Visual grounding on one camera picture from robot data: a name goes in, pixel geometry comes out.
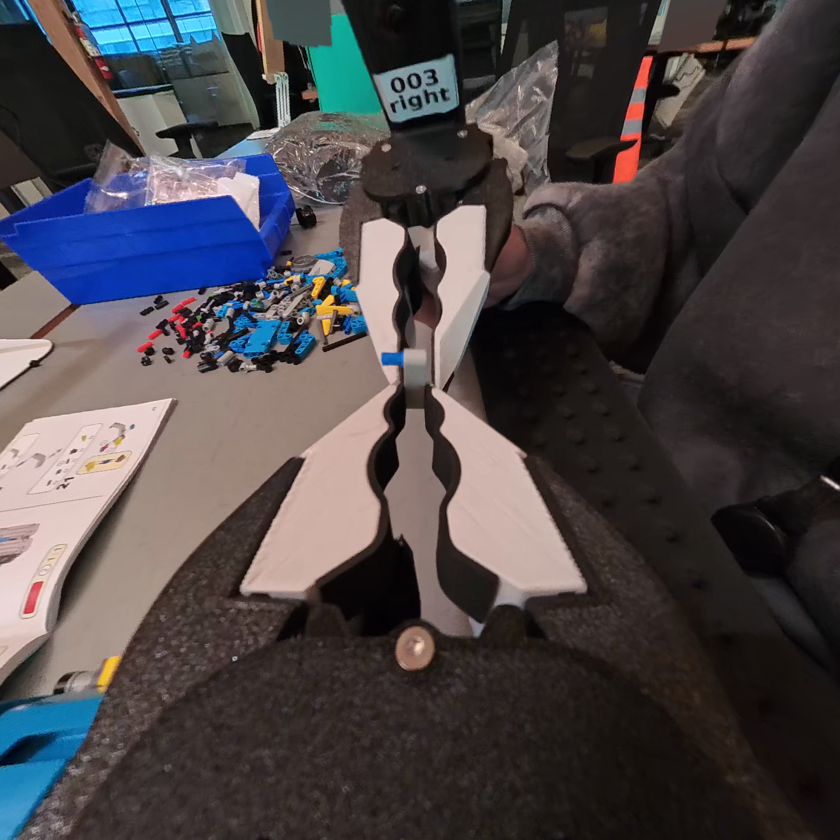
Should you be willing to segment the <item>black dimpled pad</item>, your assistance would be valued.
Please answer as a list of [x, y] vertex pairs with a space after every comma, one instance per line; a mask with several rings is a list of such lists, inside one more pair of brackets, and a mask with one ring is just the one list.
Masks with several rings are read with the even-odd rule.
[[492, 309], [470, 348], [490, 425], [626, 538], [712, 649], [733, 651], [732, 571], [588, 328], [552, 305]]

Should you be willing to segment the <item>red fire extinguisher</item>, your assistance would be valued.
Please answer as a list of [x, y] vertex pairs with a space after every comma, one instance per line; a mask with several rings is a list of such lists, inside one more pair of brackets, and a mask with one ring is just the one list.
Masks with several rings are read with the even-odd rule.
[[82, 48], [86, 51], [88, 57], [98, 68], [102, 78], [110, 83], [114, 80], [114, 76], [109, 67], [108, 62], [98, 47], [98, 43], [90, 31], [89, 27], [78, 17], [72, 16], [72, 26], [77, 35]]

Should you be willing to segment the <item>grey toy brick beam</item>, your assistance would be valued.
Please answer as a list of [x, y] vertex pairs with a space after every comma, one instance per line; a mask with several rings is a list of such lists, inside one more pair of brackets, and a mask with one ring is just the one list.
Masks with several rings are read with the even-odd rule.
[[406, 408], [424, 411], [427, 386], [434, 382], [431, 351], [406, 348], [402, 352], [402, 382]]

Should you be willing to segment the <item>small clear plastic bag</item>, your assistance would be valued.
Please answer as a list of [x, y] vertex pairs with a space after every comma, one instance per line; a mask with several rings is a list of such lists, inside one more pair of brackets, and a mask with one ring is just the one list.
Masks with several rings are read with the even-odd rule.
[[100, 214], [205, 198], [230, 196], [260, 226], [259, 178], [246, 172], [243, 158], [179, 159], [132, 157], [107, 141], [85, 199], [86, 214]]

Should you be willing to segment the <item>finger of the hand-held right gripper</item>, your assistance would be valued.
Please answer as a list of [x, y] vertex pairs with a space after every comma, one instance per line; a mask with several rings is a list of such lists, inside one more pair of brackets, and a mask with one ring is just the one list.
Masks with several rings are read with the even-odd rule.
[[386, 218], [364, 223], [359, 301], [378, 360], [413, 341], [412, 278], [413, 245], [407, 230]]
[[487, 210], [482, 205], [460, 206], [437, 223], [435, 234], [445, 268], [436, 290], [433, 381], [444, 389], [465, 354], [487, 298]]

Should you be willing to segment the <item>person's grey sweatshirt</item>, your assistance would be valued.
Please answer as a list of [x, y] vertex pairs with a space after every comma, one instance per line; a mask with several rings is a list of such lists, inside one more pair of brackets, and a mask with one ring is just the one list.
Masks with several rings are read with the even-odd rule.
[[[838, 474], [836, 114], [746, 227], [667, 332], [643, 399], [711, 517]], [[838, 661], [838, 519], [805, 535], [785, 576], [748, 575], [800, 644]]]

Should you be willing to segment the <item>teal panel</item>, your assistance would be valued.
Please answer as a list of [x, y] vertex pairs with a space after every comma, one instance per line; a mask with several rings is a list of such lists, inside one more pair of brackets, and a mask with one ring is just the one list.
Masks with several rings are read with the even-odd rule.
[[382, 105], [346, 14], [331, 16], [331, 39], [331, 45], [307, 47], [320, 109], [383, 117]]

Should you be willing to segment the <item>black mesh office chair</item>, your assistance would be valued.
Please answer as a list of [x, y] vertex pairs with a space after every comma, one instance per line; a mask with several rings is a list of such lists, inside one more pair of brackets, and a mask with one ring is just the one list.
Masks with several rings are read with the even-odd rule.
[[513, 1], [497, 75], [557, 40], [558, 79], [549, 131], [553, 182], [606, 184], [634, 83], [662, 2]]

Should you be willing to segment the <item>dark partition panel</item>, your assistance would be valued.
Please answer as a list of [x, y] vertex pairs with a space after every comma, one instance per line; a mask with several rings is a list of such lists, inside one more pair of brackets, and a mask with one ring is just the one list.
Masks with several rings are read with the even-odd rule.
[[93, 175], [108, 141], [140, 156], [36, 24], [1, 27], [1, 187], [41, 178], [61, 190]]

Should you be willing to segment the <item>blue plastic bin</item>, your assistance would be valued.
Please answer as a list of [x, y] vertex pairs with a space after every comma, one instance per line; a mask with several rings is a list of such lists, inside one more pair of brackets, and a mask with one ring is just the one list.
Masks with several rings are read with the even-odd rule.
[[86, 213], [87, 178], [3, 219], [1, 237], [75, 305], [256, 280], [296, 206], [269, 154], [244, 161], [259, 178], [260, 228], [230, 196]]

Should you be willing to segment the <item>white instruction booklet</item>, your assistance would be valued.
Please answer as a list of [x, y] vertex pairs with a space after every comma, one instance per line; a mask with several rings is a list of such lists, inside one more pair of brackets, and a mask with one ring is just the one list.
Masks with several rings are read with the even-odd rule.
[[1, 457], [1, 680], [51, 635], [64, 581], [175, 399], [37, 418]]

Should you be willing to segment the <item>orange striped barrier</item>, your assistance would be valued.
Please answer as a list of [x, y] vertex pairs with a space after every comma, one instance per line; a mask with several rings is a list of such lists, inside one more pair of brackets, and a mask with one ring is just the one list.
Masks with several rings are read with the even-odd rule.
[[637, 173], [643, 137], [645, 102], [652, 65], [653, 57], [645, 56], [637, 73], [621, 134], [621, 141], [631, 141], [631, 144], [628, 148], [620, 151], [616, 157], [612, 179], [615, 184], [630, 182]]

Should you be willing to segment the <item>wooden post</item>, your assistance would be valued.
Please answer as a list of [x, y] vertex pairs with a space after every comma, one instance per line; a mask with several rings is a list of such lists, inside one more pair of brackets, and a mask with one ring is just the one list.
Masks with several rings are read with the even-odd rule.
[[99, 66], [81, 43], [76, 24], [72, 20], [65, 3], [60, 1], [26, 1], [26, 4], [38, 25], [44, 30], [49, 42], [68, 64], [68, 67], [73, 70], [87, 89], [100, 101], [100, 104], [125, 129], [143, 154], [144, 147], [140, 136], [122, 110]]

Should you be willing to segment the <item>pile of loose toy bricks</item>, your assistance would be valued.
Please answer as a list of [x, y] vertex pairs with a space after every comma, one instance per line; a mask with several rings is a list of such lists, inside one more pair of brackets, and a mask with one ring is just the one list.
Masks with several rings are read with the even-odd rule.
[[369, 333], [341, 248], [283, 250], [278, 265], [255, 280], [200, 287], [173, 305], [159, 295], [140, 315], [159, 318], [135, 350], [143, 367], [184, 360], [203, 374], [271, 373]]

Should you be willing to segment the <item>person's right hand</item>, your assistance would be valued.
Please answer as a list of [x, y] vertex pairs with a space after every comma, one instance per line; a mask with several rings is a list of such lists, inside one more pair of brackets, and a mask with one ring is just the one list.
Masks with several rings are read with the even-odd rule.
[[499, 306], [514, 296], [532, 272], [532, 258], [521, 228], [512, 225], [506, 244], [490, 273], [484, 309]]

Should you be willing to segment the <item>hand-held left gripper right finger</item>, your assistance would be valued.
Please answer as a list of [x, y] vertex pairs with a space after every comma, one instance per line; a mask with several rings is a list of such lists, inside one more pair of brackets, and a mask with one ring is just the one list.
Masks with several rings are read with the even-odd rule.
[[447, 598], [472, 623], [485, 623], [498, 606], [587, 593], [525, 453], [437, 387], [426, 388], [424, 414], [444, 489], [436, 568]]

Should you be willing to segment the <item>crumpled clear plastic bag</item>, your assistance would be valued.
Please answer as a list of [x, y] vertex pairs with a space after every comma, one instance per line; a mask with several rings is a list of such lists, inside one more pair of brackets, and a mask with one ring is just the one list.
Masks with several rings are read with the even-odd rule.
[[[558, 79], [557, 40], [504, 74], [465, 110], [493, 140], [493, 153], [507, 164], [515, 195], [527, 194], [550, 179], [550, 123]], [[343, 204], [361, 176], [361, 161], [386, 140], [381, 114], [309, 112], [266, 143], [266, 150], [289, 188], [302, 200]]]

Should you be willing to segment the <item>black zipper pull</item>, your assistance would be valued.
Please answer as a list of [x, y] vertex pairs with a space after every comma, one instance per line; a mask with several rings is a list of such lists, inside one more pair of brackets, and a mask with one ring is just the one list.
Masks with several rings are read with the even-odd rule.
[[825, 472], [774, 496], [722, 507], [711, 523], [748, 573], [783, 577], [814, 526], [838, 519], [838, 474]]

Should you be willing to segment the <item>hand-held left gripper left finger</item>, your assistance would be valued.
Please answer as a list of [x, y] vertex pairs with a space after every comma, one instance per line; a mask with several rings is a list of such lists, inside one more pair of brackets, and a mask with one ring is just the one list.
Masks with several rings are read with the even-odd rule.
[[390, 384], [302, 454], [239, 591], [280, 599], [316, 599], [331, 576], [369, 549], [382, 502], [369, 474], [374, 446], [390, 430], [385, 416], [397, 395]]

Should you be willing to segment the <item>blue toy brick vehicle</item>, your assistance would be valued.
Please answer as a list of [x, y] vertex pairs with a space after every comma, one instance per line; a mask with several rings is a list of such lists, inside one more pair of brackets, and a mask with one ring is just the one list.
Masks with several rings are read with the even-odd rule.
[[2, 702], [2, 839], [21, 832], [79, 750], [121, 658], [63, 675], [50, 695]]

